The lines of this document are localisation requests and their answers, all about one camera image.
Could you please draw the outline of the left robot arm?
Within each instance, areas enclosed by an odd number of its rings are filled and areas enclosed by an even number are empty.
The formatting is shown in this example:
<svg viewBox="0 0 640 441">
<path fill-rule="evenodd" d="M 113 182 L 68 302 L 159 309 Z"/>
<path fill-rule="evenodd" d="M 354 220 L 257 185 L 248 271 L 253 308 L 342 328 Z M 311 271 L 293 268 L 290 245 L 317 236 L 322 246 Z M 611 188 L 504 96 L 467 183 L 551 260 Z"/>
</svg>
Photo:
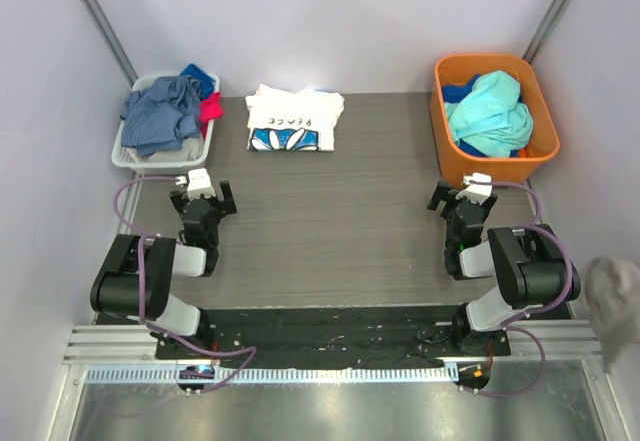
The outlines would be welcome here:
<svg viewBox="0 0 640 441">
<path fill-rule="evenodd" d="M 175 276 L 209 277 L 219 260 L 219 225 L 237 212 L 229 182 L 220 192 L 210 181 L 190 180 L 170 194 L 181 222 L 177 238 L 157 234 L 119 234 L 90 292 L 92 309 L 102 315 L 137 321 L 160 335 L 174 335 L 179 349 L 200 360 L 210 352 L 214 329 L 204 309 L 171 293 Z"/>
</svg>

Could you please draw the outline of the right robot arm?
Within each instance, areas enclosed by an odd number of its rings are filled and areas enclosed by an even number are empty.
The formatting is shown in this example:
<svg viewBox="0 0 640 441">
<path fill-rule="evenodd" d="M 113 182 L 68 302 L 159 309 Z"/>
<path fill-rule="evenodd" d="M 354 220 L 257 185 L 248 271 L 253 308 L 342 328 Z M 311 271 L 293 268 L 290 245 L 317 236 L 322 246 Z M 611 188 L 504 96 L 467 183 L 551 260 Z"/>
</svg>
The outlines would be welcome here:
<svg viewBox="0 0 640 441">
<path fill-rule="evenodd" d="M 532 198 L 530 225 L 484 228 L 498 200 L 497 187 L 522 189 Z M 438 182 L 427 209 L 440 209 L 445 221 L 446 272 L 456 280 L 496 279 L 489 292 L 456 309 L 449 339 L 460 354 L 475 355 L 486 346 L 487 333 L 579 296 L 580 276 L 552 228 L 542 222 L 540 200 L 531 188 L 473 173 L 463 177 L 461 188 Z"/>
</svg>

